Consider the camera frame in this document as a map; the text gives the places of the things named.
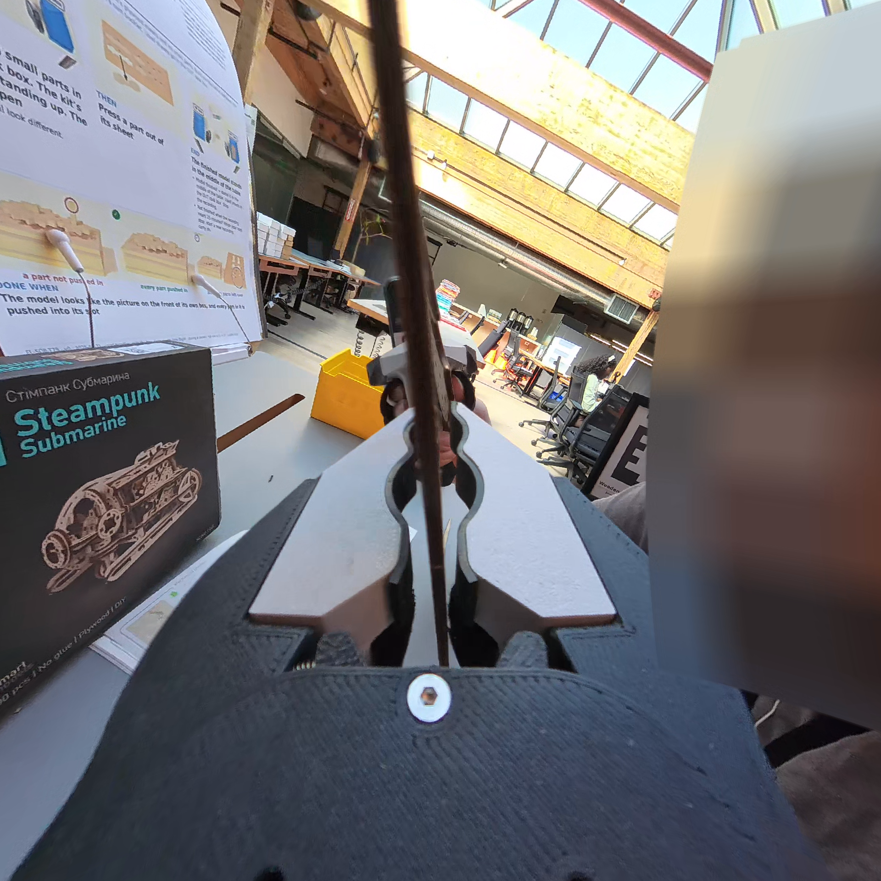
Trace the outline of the orange office chair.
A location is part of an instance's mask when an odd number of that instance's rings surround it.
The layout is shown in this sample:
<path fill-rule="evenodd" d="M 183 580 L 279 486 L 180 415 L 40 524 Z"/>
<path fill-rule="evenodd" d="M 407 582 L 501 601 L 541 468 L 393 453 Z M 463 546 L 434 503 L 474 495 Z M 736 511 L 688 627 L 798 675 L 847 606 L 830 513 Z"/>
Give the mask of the orange office chair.
<path fill-rule="evenodd" d="M 523 397 L 525 395 L 525 386 L 523 382 L 528 382 L 533 375 L 532 358 L 521 352 L 521 335 L 512 330 L 506 346 L 504 346 L 501 357 L 503 360 L 502 367 L 496 367 L 492 371 L 494 377 L 493 383 L 502 382 L 502 389 L 510 388 L 516 392 L 517 395 Z M 497 375 L 501 376 L 501 380 L 495 379 Z"/>

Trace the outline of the long office desk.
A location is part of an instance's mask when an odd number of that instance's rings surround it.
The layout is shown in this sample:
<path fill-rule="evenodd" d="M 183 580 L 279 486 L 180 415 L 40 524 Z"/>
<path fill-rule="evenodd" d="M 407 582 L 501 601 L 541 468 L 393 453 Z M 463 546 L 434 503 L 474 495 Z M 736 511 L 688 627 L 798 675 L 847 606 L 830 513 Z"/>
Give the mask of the long office desk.
<path fill-rule="evenodd" d="M 270 328 L 286 325 L 291 316 L 316 320 L 319 311 L 347 311 L 349 299 L 364 288 L 381 284 L 352 273 L 344 264 L 309 257 L 295 250 L 291 257 L 258 255 L 261 296 Z"/>

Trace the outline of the black and white sign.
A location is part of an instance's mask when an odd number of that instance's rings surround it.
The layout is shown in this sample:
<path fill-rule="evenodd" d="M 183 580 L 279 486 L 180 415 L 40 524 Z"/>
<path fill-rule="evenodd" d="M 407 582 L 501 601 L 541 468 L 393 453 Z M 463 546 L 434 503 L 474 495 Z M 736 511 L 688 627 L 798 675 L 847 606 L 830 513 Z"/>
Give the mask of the black and white sign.
<path fill-rule="evenodd" d="M 649 400 L 633 394 L 582 489 L 590 500 L 603 500 L 646 480 Z"/>

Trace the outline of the black model kit box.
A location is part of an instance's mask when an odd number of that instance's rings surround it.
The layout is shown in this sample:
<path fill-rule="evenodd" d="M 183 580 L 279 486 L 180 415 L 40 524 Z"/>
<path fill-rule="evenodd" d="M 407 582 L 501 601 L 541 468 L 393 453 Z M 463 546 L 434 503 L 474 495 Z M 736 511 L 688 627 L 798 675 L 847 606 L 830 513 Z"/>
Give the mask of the black model kit box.
<path fill-rule="evenodd" d="M 212 353 L 5 357 L 1 441 L 6 716 L 217 528 Z"/>

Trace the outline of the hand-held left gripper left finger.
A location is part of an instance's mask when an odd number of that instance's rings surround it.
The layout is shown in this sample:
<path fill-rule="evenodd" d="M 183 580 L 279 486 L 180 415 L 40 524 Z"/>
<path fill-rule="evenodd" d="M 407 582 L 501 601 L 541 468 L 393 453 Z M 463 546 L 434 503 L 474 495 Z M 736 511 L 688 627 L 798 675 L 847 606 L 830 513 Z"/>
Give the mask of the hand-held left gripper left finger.
<path fill-rule="evenodd" d="M 376 666 L 402 666 L 415 611 L 403 508 L 415 492 L 412 411 L 321 475 L 248 616 L 258 623 L 346 633 Z"/>

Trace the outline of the wooden parts sheet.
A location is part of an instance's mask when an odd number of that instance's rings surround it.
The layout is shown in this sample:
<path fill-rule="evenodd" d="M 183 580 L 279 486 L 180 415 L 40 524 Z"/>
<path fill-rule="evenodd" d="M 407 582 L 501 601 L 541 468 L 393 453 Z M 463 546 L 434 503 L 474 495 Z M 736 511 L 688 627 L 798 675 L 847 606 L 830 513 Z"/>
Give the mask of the wooden parts sheet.
<path fill-rule="evenodd" d="M 437 307 L 412 170 L 397 5 L 369 1 L 367 7 L 377 78 L 382 151 L 389 165 L 392 238 L 399 271 L 398 306 L 408 350 L 407 398 L 414 414 L 411 437 L 421 475 L 437 660 L 447 667 L 448 613 L 439 440 L 448 428 L 452 393 L 437 329 Z"/>

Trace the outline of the white instruction poster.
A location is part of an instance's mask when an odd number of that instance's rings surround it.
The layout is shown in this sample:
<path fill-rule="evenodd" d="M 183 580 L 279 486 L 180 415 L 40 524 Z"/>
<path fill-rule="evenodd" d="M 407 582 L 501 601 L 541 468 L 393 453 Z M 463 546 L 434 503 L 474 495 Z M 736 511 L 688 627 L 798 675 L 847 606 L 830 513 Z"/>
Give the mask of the white instruction poster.
<path fill-rule="evenodd" d="M 246 115 L 206 2 L 1 4 L 1 339 L 258 341 Z"/>

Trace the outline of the thin wooden strip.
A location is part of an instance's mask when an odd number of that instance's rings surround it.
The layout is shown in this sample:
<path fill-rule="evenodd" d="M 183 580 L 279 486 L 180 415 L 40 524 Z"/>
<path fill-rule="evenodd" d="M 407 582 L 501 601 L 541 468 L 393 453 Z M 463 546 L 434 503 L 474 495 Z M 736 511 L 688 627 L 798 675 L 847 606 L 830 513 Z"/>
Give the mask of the thin wooden strip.
<path fill-rule="evenodd" d="M 252 417 L 246 422 L 238 425 L 237 427 L 231 429 L 228 432 L 220 436 L 216 440 L 216 451 L 217 453 L 223 452 L 225 449 L 232 447 L 237 442 L 241 441 L 242 439 L 246 438 L 248 435 L 255 432 L 258 428 L 266 425 L 270 421 L 275 420 L 283 413 L 286 413 L 298 403 L 304 400 L 304 396 L 301 394 L 295 394 L 287 399 L 282 400 L 281 402 L 273 405 L 271 407 L 267 408 L 266 410 Z"/>

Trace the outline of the black office chair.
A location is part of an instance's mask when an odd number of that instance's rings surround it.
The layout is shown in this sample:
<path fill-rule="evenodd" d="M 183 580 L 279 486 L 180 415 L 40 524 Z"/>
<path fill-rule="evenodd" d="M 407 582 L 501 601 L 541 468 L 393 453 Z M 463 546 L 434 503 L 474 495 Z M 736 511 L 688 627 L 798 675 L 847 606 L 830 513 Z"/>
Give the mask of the black office chair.
<path fill-rule="evenodd" d="M 547 450 L 536 452 L 536 459 L 542 465 L 565 470 L 567 479 L 579 489 L 583 488 L 631 398 L 632 393 L 612 385 L 598 407 L 587 415 L 567 395 L 548 421 L 554 429 L 554 443 Z"/>

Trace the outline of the person's right hand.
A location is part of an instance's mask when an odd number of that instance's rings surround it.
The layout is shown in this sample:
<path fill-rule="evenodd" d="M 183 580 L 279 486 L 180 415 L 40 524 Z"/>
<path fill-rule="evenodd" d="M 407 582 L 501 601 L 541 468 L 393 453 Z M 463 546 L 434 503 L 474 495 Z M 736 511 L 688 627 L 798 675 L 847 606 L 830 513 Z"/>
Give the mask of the person's right hand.
<path fill-rule="evenodd" d="M 479 399 L 475 399 L 472 411 L 484 423 L 492 425 L 486 405 Z M 455 482 L 456 454 L 453 451 L 449 431 L 440 431 L 437 436 L 438 465 L 441 487 L 446 488 Z"/>

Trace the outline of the yellow plastic bin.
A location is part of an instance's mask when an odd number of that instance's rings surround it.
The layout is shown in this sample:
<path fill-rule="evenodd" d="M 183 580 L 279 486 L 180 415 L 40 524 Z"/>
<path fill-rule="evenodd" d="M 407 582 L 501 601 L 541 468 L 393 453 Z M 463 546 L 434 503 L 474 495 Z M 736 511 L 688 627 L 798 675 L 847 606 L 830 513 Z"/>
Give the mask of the yellow plastic bin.
<path fill-rule="evenodd" d="M 361 439 L 384 427 L 380 401 L 383 386 L 371 386 L 369 358 L 345 349 L 321 364 L 311 418 Z"/>

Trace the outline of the person's grey clothing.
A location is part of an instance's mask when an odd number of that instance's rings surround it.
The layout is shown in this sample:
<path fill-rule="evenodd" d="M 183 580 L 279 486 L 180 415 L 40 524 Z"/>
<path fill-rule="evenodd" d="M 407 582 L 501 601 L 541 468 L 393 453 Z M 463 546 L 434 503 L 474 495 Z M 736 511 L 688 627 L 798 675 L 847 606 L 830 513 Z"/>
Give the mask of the person's grey clothing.
<path fill-rule="evenodd" d="M 832 875 L 880 879 L 880 733 L 779 700 L 742 696 L 803 834 Z"/>

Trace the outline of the stack of white boxes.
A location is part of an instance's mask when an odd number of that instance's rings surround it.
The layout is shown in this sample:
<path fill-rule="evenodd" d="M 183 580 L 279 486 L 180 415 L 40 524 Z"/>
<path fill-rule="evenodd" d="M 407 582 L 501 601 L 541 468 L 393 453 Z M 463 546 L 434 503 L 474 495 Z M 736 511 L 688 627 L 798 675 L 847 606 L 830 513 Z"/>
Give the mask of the stack of white boxes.
<path fill-rule="evenodd" d="M 295 230 L 263 213 L 257 213 L 257 249 L 263 257 L 290 260 Z"/>

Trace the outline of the open instruction booklet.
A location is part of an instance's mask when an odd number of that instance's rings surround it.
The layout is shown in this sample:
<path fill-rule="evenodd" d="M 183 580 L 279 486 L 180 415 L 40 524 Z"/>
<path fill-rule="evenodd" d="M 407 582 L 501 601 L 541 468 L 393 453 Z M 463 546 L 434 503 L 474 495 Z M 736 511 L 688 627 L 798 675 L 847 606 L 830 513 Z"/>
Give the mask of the open instruction booklet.
<path fill-rule="evenodd" d="M 196 581 L 245 534 L 231 536 L 183 569 L 96 639 L 91 651 L 130 676 Z"/>

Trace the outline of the grey ventilation duct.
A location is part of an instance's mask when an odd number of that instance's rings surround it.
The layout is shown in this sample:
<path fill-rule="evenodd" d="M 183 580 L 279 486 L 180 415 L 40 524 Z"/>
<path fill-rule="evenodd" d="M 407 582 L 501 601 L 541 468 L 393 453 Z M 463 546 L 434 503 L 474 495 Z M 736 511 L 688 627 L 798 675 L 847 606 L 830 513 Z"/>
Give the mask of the grey ventilation duct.
<path fill-rule="evenodd" d="M 615 296 L 615 293 L 605 286 L 566 270 L 533 250 L 522 248 L 512 238 L 478 226 L 434 202 L 420 199 L 419 206 L 425 227 L 443 239 L 453 239 L 460 246 L 543 284 L 570 299 L 596 301 L 604 310 Z"/>

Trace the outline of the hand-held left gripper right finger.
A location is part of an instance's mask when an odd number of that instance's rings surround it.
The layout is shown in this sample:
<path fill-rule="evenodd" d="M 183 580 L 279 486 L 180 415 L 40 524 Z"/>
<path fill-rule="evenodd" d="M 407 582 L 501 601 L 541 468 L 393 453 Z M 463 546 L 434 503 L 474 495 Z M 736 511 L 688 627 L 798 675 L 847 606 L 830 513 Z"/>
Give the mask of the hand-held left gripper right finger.
<path fill-rule="evenodd" d="M 462 406 L 453 408 L 456 537 L 450 639 L 460 666 L 496 664 L 518 632 L 604 625 L 617 612 L 548 472 Z"/>

